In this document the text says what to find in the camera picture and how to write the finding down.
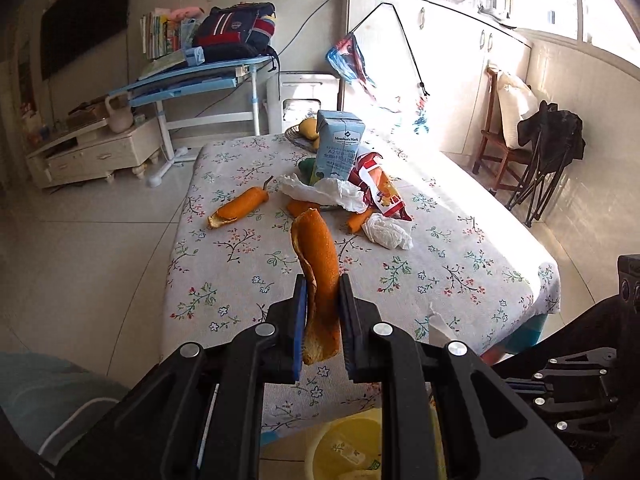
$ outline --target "teal fabric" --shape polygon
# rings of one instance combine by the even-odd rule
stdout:
[[[539,314],[529,318],[523,325],[507,336],[500,344],[509,354],[519,354],[527,348],[531,348],[540,339],[542,327],[545,325],[547,314]]]
[[[127,391],[62,359],[0,352],[0,406],[18,436],[36,452],[80,406],[99,397],[121,400]],[[88,420],[84,430],[96,422]]]

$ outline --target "wooden chair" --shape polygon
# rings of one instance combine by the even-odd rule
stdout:
[[[502,128],[500,128],[500,133],[493,133],[491,131],[491,117],[494,113],[494,103],[497,94],[497,84],[498,84],[498,73],[491,67],[487,67],[486,69],[489,76],[491,76],[491,83],[489,89],[489,109],[486,114],[486,123],[484,124],[484,130],[482,133],[482,141],[480,142],[480,146],[478,147],[478,151],[476,152],[476,158],[474,159],[474,165],[471,172],[473,174],[478,174],[480,171],[480,167],[485,168],[490,174],[495,177],[494,184],[489,188],[489,192],[495,194],[499,189],[507,189],[510,191],[514,191],[516,186],[511,186],[510,184],[503,184],[502,179],[505,173],[509,173],[512,175],[516,181],[520,181],[522,176],[517,174],[514,170],[509,167],[510,162],[517,162],[518,164],[524,164],[528,166],[531,163],[531,152],[527,150],[511,150],[507,147],[504,142],[504,137],[502,136]],[[491,144],[494,148],[497,148],[497,151],[500,152],[500,156],[493,155],[485,155],[484,150],[488,144]],[[490,160],[492,162],[499,162],[500,167],[498,171],[495,172],[492,170],[484,161]]]

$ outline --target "floral tablecloth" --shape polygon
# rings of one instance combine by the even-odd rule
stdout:
[[[377,304],[384,320],[429,338],[432,305],[471,348],[482,353],[536,314],[559,310],[555,261],[475,180],[419,139],[366,133],[384,157],[414,220],[414,248],[387,250],[362,232],[348,234],[345,211],[323,212],[340,268],[354,294]],[[310,156],[282,135],[205,146],[194,165],[178,226],[163,310],[162,354],[187,341],[215,346],[265,319],[270,304],[293,293],[300,265],[290,241],[288,197],[268,185],[270,200],[217,230],[206,217],[269,176],[291,173]],[[263,432],[284,436],[373,407],[375,384],[353,384],[342,355],[304,366],[300,382],[267,384]]]

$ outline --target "blue desk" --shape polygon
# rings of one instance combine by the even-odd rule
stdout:
[[[167,157],[167,162],[156,174],[149,178],[148,183],[151,187],[159,186],[162,182],[162,176],[175,163],[196,159],[195,156],[186,155],[186,148],[179,148],[174,151],[171,135],[169,134],[171,130],[201,126],[202,124],[235,123],[253,120],[254,135],[260,135],[256,73],[258,72],[258,66],[270,61],[270,57],[260,56],[252,57],[251,59],[205,63],[181,70],[164,72],[110,92],[110,96],[127,94],[131,106],[142,106],[149,103],[154,103],[156,106],[156,115],[158,116],[158,123],[162,133],[162,143],[164,144],[164,154]],[[168,122],[166,120],[162,101],[225,88],[236,88],[245,80],[247,75],[251,78],[251,111],[213,114],[181,121]]]

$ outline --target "stack of books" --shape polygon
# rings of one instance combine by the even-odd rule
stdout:
[[[191,47],[198,23],[196,20],[172,22],[169,13],[169,9],[155,9],[140,18],[142,52],[149,60]]]

